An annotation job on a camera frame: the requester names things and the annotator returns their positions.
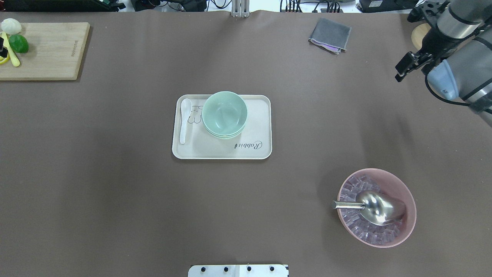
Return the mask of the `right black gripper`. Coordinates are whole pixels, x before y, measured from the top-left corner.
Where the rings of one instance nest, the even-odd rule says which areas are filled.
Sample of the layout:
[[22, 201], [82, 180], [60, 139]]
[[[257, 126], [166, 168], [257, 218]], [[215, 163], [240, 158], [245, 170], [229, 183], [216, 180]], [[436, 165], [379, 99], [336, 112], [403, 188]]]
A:
[[444, 14], [449, 3], [449, 0], [425, 1], [414, 7], [408, 14], [407, 20], [409, 22], [425, 20], [431, 29], [423, 38], [422, 48], [416, 53], [406, 53], [395, 66], [397, 82], [401, 82], [408, 73], [422, 66], [424, 66], [423, 71], [428, 73], [431, 67], [427, 63], [435, 65], [436, 60], [446, 57], [453, 49], [454, 38], [445, 35], [437, 26], [437, 20]]

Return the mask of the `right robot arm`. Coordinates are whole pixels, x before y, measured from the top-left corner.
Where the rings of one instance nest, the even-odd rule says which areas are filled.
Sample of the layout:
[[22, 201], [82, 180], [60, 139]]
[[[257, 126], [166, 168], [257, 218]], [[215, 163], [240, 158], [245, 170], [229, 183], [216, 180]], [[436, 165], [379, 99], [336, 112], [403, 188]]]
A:
[[427, 89], [437, 99], [469, 108], [491, 124], [492, 30], [490, 0], [425, 1], [408, 14], [409, 22], [425, 21], [430, 29], [417, 52], [395, 66], [402, 81], [420, 69]]

